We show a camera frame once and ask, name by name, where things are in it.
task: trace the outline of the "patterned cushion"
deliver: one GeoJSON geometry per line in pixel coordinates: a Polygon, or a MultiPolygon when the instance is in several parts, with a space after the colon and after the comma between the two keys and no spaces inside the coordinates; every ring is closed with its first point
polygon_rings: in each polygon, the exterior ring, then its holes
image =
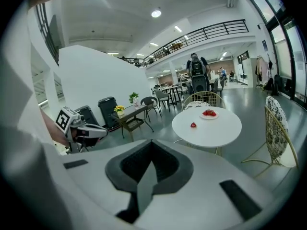
{"type": "Polygon", "coordinates": [[[208,103],[206,102],[201,102],[201,101],[193,101],[190,102],[185,108],[184,110],[188,110],[190,108],[194,108],[194,107],[207,107],[210,106],[208,103]]]}
{"type": "Polygon", "coordinates": [[[268,96],[266,99],[266,105],[288,133],[289,126],[288,126],[286,114],[284,113],[282,107],[279,105],[278,101],[275,100],[273,97],[268,96]]]}
{"type": "MultiPolygon", "coordinates": [[[[278,101],[268,96],[266,99],[266,105],[288,133],[287,118],[278,101]]],[[[267,123],[267,146],[271,158],[274,161],[279,162],[281,155],[288,146],[288,142],[284,138],[281,128],[276,123],[267,123]]]]}

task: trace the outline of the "wooden table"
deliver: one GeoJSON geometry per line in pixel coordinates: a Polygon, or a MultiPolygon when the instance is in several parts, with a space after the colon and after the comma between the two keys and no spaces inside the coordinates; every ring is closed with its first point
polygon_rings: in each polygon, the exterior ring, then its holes
{"type": "Polygon", "coordinates": [[[176,43],[176,44],[172,44],[170,48],[171,48],[171,50],[176,51],[178,49],[181,49],[181,46],[183,46],[182,43],[176,43]]]}
{"type": "Polygon", "coordinates": [[[133,105],[128,106],[127,108],[124,109],[124,115],[118,116],[117,113],[113,113],[112,117],[116,120],[119,121],[120,126],[121,126],[121,134],[124,137],[124,132],[123,132],[123,127],[129,131],[131,140],[133,140],[133,134],[132,131],[134,131],[136,128],[141,126],[143,123],[146,123],[149,128],[154,132],[153,128],[146,122],[146,117],[145,117],[145,110],[147,109],[147,105],[141,105],[139,109],[135,109],[133,105]],[[136,115],[144,112],[144,119],[137,118],[136,115]]]}
{"type": "Polygon", "coordinates": [[[161,91],[166,91],[166,92],[168,90],[170,91],[171,100],[172,100],[172,103],[170,103],[170,104],[177,105],[178,102],[181,102],[181,99],[180,99],[180,96],[179,96],[179,93],[178,93],[178,88],[182,88],[181,85],[168,87],[168,88],[164,88],[164,89],[161,90],[161,91]]]}

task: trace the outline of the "white cushion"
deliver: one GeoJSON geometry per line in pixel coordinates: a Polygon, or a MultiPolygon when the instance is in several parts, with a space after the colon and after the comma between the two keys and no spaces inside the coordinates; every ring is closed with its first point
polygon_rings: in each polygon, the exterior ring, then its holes
{"type": "Polygon", "coordinates": [[[206,102],[201,102],[201,101],[193,101],[190,102],[185,108],[184,110],[188,110],[190,108],[194,108],[194,107],[207,107],[210,106],[208,103],[206,102]]]}

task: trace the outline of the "glass wall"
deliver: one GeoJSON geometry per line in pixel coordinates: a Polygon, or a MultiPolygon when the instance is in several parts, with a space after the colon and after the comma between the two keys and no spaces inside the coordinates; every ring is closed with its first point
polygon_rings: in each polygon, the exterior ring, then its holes
{"type": "Polygon", "coordinates": [[[271,35],[277,58],[280,91],[307,107],[307,44],[281,0],[251,0],[271,35]]]}
{"type": "Polygon", "coordinates": [[[261,10],[262,15],[264,16],[266,22],[268,22],[273,16],[274,12],[267,4],[265,0],[254,0],[258,8],[261,10]]]}

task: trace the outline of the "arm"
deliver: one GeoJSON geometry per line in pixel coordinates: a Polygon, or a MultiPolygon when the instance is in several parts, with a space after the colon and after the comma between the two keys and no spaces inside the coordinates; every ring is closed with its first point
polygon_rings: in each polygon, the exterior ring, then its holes
{"type": "Polygon", "coordinates": [[[55,125],[54,121],[47,116],[46,113],[44,113],[44,111],[41,109],[40,110],[44,119],[44,122],[47,126],[48,132],[51,135],[51,138],[58,142],[63,144],[64,146],[69,146],[69,143],[65,137],[65,134],[60,131],[60,129],[55,125]]]}
{"type": "Polygon", "coordinates": [[[188,62],[187,62],[187,74],[188,74],[188,76],[191,78],[192,76],[191,76],[191,74],[190,74],[190,63],[191,63],[191,61],[188,60],[188,62]]]}

